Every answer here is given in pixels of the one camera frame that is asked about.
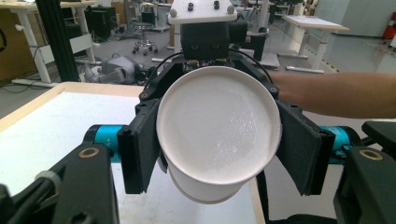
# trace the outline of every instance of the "white bowl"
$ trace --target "white bowl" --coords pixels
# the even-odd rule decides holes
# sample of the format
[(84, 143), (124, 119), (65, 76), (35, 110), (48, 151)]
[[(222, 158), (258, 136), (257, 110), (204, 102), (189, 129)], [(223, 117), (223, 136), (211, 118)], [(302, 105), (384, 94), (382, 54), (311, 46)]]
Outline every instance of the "white bowl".
[(220, 203), (275, 156), (281, 123), (259, 81), (211, 66), (189, 72), (168, 89), (157, 134), (178, 189), (196, 202)]

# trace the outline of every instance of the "red fire extinguisher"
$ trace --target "red fire extinguisher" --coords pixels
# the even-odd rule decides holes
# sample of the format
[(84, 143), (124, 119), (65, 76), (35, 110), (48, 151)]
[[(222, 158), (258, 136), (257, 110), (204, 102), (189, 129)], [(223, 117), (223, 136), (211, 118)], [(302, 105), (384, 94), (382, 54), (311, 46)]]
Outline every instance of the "red fire extinguisher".
[(384, 34), (382, 34), (382, 38), (393, 39), (395, 35), (396, 35), (396, 12), (393, 12), (392, 17), (390, 18), (390, 21), (388, 23), (388, 26), (385, 29)]

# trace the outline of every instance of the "human arm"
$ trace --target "human arm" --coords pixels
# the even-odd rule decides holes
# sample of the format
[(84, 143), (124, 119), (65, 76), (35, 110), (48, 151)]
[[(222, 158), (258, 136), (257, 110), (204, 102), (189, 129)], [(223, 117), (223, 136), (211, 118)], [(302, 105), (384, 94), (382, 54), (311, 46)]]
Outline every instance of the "human arm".
[(396, 74), (273, 73), (279, 99), (304, 110), (355, 119), (396, 118)]

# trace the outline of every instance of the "floor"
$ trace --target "floor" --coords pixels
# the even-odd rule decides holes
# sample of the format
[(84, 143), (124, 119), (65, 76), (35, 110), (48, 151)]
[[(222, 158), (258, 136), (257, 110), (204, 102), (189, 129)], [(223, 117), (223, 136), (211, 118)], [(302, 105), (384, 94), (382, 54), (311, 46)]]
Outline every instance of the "floor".
[[(267, 52), (296, 52), (298, 50), (300, 45), (287, 35), (290, 27), (285, 22), (276, 21), (274, 24), (270, 25), (269, 28), (270, 37), (266, 40), (264, 55)], [(133, 44), (136, 39), (127, 38), (122, 40), (114, 39), (105, 43), (95, 44), (94, 55), (101, 60), (107, 60), (112, 57), (117, 57), (118, 55), (129, 55), (132, 56), (137, 63), (150, 67), (156, 64), (151, 61), (151, 58), (164, 58), (173, 53), (172, 50), (167, 49), (169, 40), (168, 31), (162, 34), (159, 32), (149, 32), (148, 39), (157, 43), (159, 48), (158, 54), (154, 54), (153, 52), (148, 56), (143, 56), (141, 52), (132, 54)], [(382, 42), (381, 39), (377, 38), (331, 35), (321, 68), (325, 70), (325, 73), (337, 71), (394, 73), (396, 68), (396, 55), (392, 50), (384, 47)], [(284, 72), (286, 64), (309, 65), (315, 53), (310, 48), (306, 50), (306, 53), (310, 56), (308, 60), (291, 60), (279, 57), (279, 68), (277, 70), (269, 70), (270, 74)], [(47, 89), (12, 85), (2, 87), (0, 89), (0, 118), (36, 98), (46, 90)], [(361, 137), (364, 136), (361, 131), (361, 125), (364, 120), (325, 117), (305, 112), (304, 114), (317, 125), (342, 124), (355, 129)], [(322, 195), (302, 197), (293, 186), (289, 175), (280, 162), (274, 159), (266, 168), (270, 200), (270, 218), (281, 219), (299, 213), (335, 217), (332, 197), (338, 185), (341, 171), (341, 166), (331, 165)]]

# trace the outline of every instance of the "gray floor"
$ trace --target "gray floor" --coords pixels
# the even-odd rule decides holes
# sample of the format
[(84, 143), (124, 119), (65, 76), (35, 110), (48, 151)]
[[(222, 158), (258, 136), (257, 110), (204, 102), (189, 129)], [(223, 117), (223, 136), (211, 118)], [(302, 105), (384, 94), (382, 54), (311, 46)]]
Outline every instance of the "gray floor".
[[(288, 30), (288, 25), (283, 23), (283, 21), (276, 21), (275, 24), (271, 25), (270, 38), (266, 41), (264, 54), (266, 52), (296, 52), (300, 45), (285, 35), (285, 32), (287, 33)], [(149, 32), (148, 39), (157, 43), (159, 48), (158, 54), (152, 52), (148, 56), (143, 56), (141, 52), (132, 54), (131, 51), (136, 39), (111, 40), (106, 43), (95, 44), (94, 54), (102, 60), (109, 59), (117, 54), (129, 55), (133, 56), (134, 60), (138, 63), (142, 63), (145, 66), (152, 66), (155, 64), (150, 60), (152, 57), (164, 58), (173, 53), (172, 50), (166, 48), (169, 41), (168, 31), (165, 31), (163, 34)], [(309, 66), (309, 62), (310, 60), (279, 58), (279, 69), (270, 71), (270, 73), (284, 72), (285, 65)], [(382, 45), (381, 39), (331, 35), (321, 68), (326, 73), (336, 72), (337, 70), (342, 72), (394, 73), (396, 69), (396, 56), (392, 51)], [(0, 118), (46, 91), (32, 88), (23, 91), (25, 88), (23, 86), (10, 86), (0, 90)], [(23, 92), (10, 93), (5, 90)], [(364, 120), (340, 119), (312, 113), (305, 114), (318, 125), (346, 125), (358, 131), (361, 137), (364, 136), (361, 131), (361, 125)], [(266, 168), (268, 190), (270, 192), (270, 218), (286, 218), (298, 213), (334, 217), (332, 197), (338, 184), (341, 169), (341, 166), (331, 166), (329, 168), (322, 195), (301, 197), (280, 162), (273, 160)]]

